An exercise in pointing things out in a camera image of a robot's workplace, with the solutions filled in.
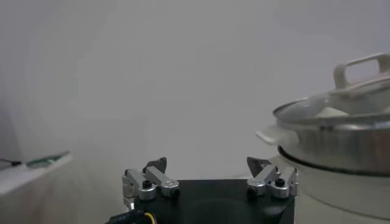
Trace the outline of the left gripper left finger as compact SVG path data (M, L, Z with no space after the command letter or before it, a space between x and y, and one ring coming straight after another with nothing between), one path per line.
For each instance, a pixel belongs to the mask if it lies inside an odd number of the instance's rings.
M142 168L126 169L122 175L123 203L128 210L133 210L135 200L151 201L157 197L157 191L163 197L176 199L180 196L178 180L165 175L168 160L166 157L149 161Z

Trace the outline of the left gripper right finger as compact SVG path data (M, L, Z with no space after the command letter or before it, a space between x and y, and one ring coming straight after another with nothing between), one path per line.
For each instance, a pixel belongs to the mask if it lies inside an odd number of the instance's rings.
M280 170L266 159L247 157L252 178L247 180L247 196L257 198L270 193L271 197L286 199L299 194L299 173L295 167Z

